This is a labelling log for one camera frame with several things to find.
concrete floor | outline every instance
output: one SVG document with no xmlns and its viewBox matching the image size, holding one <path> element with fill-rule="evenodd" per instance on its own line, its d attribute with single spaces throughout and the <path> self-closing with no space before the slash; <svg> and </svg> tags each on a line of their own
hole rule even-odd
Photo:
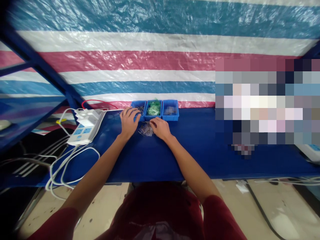
<svg viewBox="0 0 320 240">
<path fill-rule="evenodd" d="M 279 240 L 269 229 L 250 193 L 241 193 L 236 181 L 213 180 L 225 203 L 248 240 Z M 287 240 L 320 239 L 320 218 L 291 186 L 280 183 L 255 183 L 249 180 L 262 208 L 274 229 Z M 121 186 L 106 185 L 98 193 L 74 232 L 75 240 L 95 239 L 106 231 L 122 204 L 128 183 Z M 59 187 L 55 192 L 67 197 L 70 190 Z M 19 231 L 26 239 L 36 231 L 62 205 L 50 192 L 46 192 Z"/>
</svg>

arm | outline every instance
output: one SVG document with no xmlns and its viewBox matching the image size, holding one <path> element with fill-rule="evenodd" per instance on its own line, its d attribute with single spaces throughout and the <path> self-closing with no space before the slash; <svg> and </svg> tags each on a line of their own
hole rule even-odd
<svg viewBox="0 0 320 240">
<path fill-rule="evenodd" d="M 151 122 L 155 124 L 151 124 L 153 132 L 171 149 L 179 164 L 182 175 L 200 200 L 201 204 L 203 204 L 205 199 L 211 195 L 216 195 L 222 199 L 218 189 L 209 176 L 170 133 L 168 123 L 158 117 L 152 119 Z"/>
<path fill-rule="evenodd" d="M 79 216 L 84 214 L 91 201 L 106 183 L 124 145 L 137 129 L 141 114 L 137 116 L 136 121 L 133 118 L 138 112 L 139 110 L 131 107 L 121 112 L 121 134 L 77 184 L 60 209 L 72 207 L 78 211 Z"/>
</svg>

small blue tray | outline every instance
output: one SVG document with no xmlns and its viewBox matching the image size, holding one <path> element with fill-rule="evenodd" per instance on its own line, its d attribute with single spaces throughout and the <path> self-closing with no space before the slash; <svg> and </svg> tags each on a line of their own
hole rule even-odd
<svg viewBox="0 0 320 240">
<path fill-rule="evenodd" d="M 144 122 L 145 121 L 144 115 L 145 115 L 145 112 L 147 111 L 146 104 L 147 104 L 147 101 L 132 101 L 132 103 L 131 103 L 131 106 L 133 108 L 141 107 L 141 106 L 144 107 L 144 110 L 143 110 L 143 113 L 141 114 L 139 122 Z"/>
<path fill-rule="evenodd" d="M 157 115 L 157 116 L 149 116 L 148 115 L 148 111 L 147 110 L 148 110 L 148 107 L 150 106 L 150 103 L 152 103 L 152 102 L 157 102 L 157 100 L 149 100 L 149 101 L 147 101 L 147 104 L 146 104 L 146 107 L 145 107 L 145 111 L 144 111 L 144 113 L 145 113 L 144 117 L 145 117 L 146 121 L 150 121 L 152 118 L 156 118 L 156 117 L 161 118 L 161 115 L 162 115 L 162 101 L 161 100 L 159 100 L 159 102 L 160 102 L 160 114 Z"/>
<path fill-rule="evenodd" d="M 167 107 L 175 107 L 177 112 L 172 113 L 171 115 L 164 115 Z M 162 119 L 165 121 L 178 121 L 179 118 L 179 105 L 178 100 L 163 100 L 162 101 Z"/>
</svg>

red shirt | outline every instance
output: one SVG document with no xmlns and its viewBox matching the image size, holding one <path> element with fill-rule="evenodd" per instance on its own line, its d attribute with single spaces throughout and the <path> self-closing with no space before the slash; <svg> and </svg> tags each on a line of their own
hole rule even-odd
<svg viewBox="0 0 320 240">
<path fill-rule="evenodd" d="M 97 239 L 246 239 L 222 199 L 205 200 L 203 220 L 199 206 L 196 196 L 180 186 L 145 183 L 128 194 Z M 28 239 L 72 239 L 78 220 L 76 209 L 61 209 Z"/>
</svg>

power adapter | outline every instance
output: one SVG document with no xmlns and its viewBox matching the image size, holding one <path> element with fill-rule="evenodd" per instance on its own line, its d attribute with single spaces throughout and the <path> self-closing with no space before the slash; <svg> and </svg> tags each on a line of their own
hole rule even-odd
<svg viewBox="0 0 320 240">
<path fill-rule="evenodd" d="M 72 146 L 91 143 L 96 136 L 106 112 L 100 109 L 78 111 L 79 125 L 70 136 L 67 144 Z"/>
</svg>

